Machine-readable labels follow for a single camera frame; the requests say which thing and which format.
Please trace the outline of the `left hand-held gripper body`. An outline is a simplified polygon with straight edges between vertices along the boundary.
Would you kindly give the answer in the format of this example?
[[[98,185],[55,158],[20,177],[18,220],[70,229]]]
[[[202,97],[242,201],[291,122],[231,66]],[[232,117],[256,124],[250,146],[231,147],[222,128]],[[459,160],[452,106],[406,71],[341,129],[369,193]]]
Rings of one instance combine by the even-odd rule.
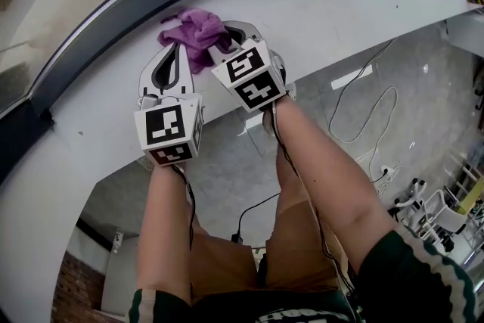
[[[161,95],[141,90],[134,113],[141,149],[155,166],[194,159],[203,129],[202,96],[198,93]]]

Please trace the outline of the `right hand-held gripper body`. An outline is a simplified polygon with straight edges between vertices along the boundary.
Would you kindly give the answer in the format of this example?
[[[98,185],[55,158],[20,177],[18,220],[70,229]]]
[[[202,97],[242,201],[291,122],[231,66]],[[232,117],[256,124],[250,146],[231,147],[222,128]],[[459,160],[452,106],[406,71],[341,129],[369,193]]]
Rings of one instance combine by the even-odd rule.
[[[263,39],[247,39],[235,53],[223,58],[212,73],[249,113],[290,94],[284,62]]]

